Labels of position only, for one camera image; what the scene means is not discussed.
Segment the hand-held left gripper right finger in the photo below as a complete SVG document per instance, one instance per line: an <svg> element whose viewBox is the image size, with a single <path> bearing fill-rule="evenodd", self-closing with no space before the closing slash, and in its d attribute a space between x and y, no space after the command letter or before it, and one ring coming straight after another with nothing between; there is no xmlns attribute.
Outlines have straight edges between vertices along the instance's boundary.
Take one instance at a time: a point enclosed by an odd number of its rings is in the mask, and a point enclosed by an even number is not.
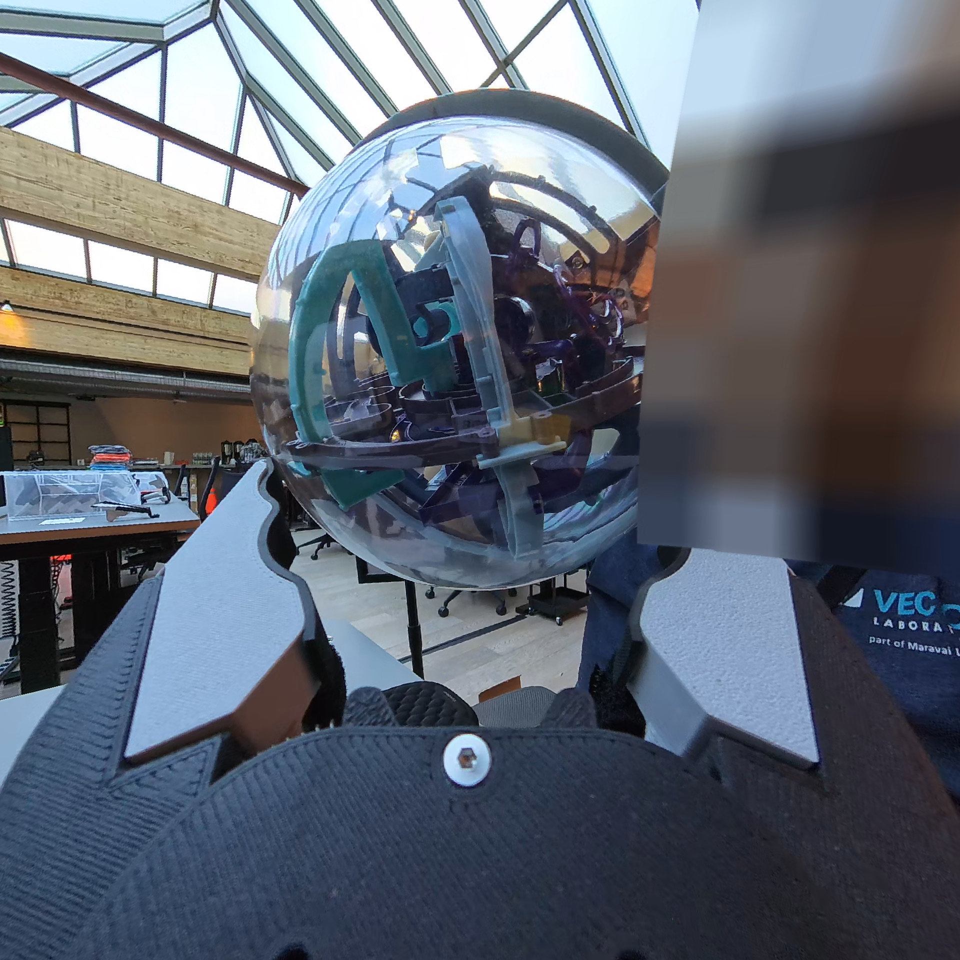
<svg viewBox="0 0 960 960"><path fill-rule="evenodd" d="M721 737L820 762L784 560L612 546L587 582L586 671L642 715L648 742L694 759Z"/></svg>

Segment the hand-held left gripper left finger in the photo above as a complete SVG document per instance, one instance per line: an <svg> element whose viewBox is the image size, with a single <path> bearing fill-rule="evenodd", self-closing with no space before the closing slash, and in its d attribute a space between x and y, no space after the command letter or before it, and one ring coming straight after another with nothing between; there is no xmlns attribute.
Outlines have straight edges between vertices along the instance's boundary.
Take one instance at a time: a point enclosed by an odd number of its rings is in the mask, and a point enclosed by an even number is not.
<svg viewBox="0 0 960 960"><path fill-rule="evenodd" d="M276 494L252 466L166 565L126 738L145 762L216 734L249 755L340 724L345 670L328 641Z"/></svg>

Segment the clear plastic maze ball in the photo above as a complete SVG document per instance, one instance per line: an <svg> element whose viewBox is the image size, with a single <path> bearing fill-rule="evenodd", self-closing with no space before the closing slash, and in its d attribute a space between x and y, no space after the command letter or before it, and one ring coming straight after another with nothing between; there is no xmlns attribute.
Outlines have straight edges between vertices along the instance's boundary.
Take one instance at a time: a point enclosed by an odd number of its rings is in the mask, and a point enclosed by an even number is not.
<svg viewBox="0 0 960 960"><path fill-rule="evenodd" d="M571 102L416 104L336 165L261 277L250 390L292 494L391 574L506 589L636 524L666 167Z"/></svg>

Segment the black rolling cart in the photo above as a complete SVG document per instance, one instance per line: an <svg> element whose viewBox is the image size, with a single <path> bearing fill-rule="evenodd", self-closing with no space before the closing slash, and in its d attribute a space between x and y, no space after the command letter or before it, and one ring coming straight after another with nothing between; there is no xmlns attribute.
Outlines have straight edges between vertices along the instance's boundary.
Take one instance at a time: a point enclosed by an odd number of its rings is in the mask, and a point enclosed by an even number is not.
<svg viewBox="0 0 960 960"><path fill-rule="evenodd" d="M566 619L584 609L589 603L589 592L570 587L568 578L568 574L563 574L561 578L531 584L525 613L552 619L558 626L563 626Z"/></svg>

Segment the grey top work desk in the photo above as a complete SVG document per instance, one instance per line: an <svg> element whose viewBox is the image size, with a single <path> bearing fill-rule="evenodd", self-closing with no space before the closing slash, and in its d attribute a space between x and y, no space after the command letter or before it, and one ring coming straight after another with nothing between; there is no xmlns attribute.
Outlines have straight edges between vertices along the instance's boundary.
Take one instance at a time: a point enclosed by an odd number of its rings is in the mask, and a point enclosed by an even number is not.
<svg viewBox="0 0 960 960"><path fill-rule="evenodd" d="M71 558L74 645L66 667L73 668L90 654L135 590L121 586L120 551L157 544L162 546L161 555L167 556L201 523L178 498L150 510L152 517L127 513L114 520L104 513L2 519L1 559L18 564L21 693L54 688L61 682L53 558Z"/></svg>

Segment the black stand pole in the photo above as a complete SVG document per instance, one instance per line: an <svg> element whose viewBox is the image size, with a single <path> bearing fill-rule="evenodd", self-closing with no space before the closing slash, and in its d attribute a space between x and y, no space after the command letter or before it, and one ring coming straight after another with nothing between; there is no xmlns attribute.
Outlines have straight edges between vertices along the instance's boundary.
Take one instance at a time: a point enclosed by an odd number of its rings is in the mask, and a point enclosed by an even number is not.
<svg viewBox="0 0 960 960"><path fill-rule="evenodd" d="M407 612L410 667L416 676L423 679L425 678L424 642L417 601L417 585L409 580L404 581L403 585Z"/></svg>

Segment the clear acrylic box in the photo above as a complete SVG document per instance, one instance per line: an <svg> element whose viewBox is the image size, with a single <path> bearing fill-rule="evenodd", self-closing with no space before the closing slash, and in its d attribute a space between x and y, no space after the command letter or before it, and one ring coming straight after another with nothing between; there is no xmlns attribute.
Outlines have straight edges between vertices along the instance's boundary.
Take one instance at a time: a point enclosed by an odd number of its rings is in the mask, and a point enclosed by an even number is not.
<svg viewBox="0 0 960 960"><path fill-rule="evenodd" d="M87 516L106 503L141 506L138 482L128 471L24 470L3 472L2 479L11 521Z"/></svg>

